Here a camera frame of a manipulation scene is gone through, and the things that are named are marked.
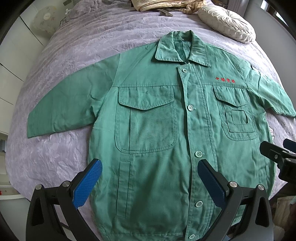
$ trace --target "blue gripper pad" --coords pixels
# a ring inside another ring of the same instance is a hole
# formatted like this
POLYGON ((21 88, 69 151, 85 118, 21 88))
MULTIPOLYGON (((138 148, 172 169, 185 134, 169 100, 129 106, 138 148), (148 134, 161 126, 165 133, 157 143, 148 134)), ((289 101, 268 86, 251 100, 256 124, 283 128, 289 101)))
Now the blue gripper pad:
POLYGON ((210 194, 214 204, 217 207, 224 209, 226 206, 225 202, 225 191, 220 186, 214 175, 208 169, 208 167, 203 163, 203 161, 199 161, 197 164, 197 172, 205 185, 208 193, 210 194))
POLYGON ((80 183, 73 191, 73 204, 75 208, 81 207, 85 204, 90 195, 94 185, 102 174, 103 166, 100 160, 96 160, 93 166, 88 170, 80 183))
POLYGON ((285 139, 283 141, 283 146, 284 146, 284 148, 296 153, 296 142, 291 141, 289 139, 285 139))

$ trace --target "metal screw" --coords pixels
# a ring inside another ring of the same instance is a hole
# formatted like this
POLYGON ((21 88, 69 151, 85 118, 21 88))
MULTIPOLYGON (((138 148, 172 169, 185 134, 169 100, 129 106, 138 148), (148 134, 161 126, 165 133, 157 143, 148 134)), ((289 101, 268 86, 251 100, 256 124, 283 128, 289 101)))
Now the metal screw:
POLYGON ((41 184, 37 184, 36 187, 35 187, 36 190, 40 190, 41 188, 42 188, 41 184))
POLYGON ((237 187, 237 183, 236 183, 236 182, 233 182, 233 181, 232 181, 232 182, 230 182, 229 184, 230 184, 230 186, 233 187, 233 188, 236 188, 236 187, 237 187))
POLYGON ((69 181, 64 181, 62 183, 62 186, 66 188, 66 187, 70 186, 70 182, 69 181))
POLYGON ((258 185, 258 188, 261 190, 261 191, 263 191, 264 190, 264 186, 263 185, 258 185))

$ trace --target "chest pocket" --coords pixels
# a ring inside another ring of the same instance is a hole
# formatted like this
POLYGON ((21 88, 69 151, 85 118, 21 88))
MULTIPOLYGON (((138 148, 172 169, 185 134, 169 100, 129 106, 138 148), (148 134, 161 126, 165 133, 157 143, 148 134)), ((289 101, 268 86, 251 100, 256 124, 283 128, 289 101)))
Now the chest pocket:
POLYGON ((172 148, 176 141, 172 86, 119 87, 115 143, 121 152, 161 151, 172 148))
POLYGON ((255 120, 245 89, 213 86, 223 130, 235 141, 251 140, 258 136, 255 120))

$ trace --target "white wall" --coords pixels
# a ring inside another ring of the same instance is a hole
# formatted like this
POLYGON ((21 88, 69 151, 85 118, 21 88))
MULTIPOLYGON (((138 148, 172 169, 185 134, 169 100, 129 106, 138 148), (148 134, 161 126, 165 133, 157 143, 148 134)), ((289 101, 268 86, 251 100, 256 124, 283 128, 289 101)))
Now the white wall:
POLYGON ((254 27, 256 41, 274 65, 296 109, 296 41, 269 13, 262 0, 250 0, 244 18, 254 27))
POLYGON ((5 155, 0 153, 0 174, 6 174, 5 155))
POLYGON ((20 88, 43 45, 19 17, 0 45, 0 133, 8 134, 20 88))

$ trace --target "round cushion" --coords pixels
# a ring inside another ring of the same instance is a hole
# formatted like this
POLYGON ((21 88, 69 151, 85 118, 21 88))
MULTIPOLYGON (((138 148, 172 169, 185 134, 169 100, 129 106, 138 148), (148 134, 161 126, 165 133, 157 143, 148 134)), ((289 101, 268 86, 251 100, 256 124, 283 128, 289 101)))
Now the round cushion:
POLYGON ((236 12, 216 5, 203 6, 198 10, 199 18, 225 36, 243 43, 252 43, 256 33, 251 24, 236 12))

